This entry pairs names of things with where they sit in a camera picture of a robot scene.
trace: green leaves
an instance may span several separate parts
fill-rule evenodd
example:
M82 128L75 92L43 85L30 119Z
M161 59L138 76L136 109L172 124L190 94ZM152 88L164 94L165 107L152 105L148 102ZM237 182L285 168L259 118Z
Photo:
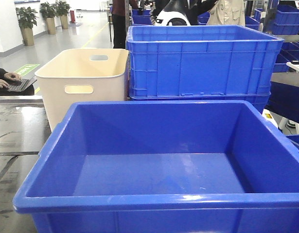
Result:
M40 4L39 11L44 19L46 18L54 18L56 16L55 12L55 3L49 4L48 2Z
M61 0L56 0L55 10L57 16L66 16L68 14L69 9L70 9L70 5L68 3Z
M21 7L16 8L17 16L18 16L18 25L22 28L33 28L34 25L37 26L36 21L36 13L38 13L35 9L31 7Z

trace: bin handle hole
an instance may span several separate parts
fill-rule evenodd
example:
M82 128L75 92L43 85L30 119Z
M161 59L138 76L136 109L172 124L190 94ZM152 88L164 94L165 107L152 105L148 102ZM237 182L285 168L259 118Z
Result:
M92 94L93 86L91 85L66 85L64 88L67 94Z
M90 61L107 61L107 55L92 55L90 56Z

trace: laptop keyboard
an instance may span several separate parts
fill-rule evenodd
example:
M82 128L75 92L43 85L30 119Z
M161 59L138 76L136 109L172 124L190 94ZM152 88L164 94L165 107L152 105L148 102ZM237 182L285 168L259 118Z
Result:
M22 79L20 81L9 82L8 91L21 91L23 87L27 84L29 79Z

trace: green floor marking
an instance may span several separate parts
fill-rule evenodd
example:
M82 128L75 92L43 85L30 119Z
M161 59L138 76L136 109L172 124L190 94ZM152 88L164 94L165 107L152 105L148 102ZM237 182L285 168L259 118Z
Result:
M38 67L39 65L40 64L26 64L14 72L19 74L20 76L24 76L24 75L28 74L29 72L31 72L36 67Z

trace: white robot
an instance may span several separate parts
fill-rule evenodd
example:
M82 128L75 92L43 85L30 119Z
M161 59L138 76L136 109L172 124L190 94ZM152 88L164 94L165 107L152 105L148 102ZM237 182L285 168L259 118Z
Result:
M165 8L157 16L156 26L179 26L190 23L187 12L195 5L196 0L170 0Z

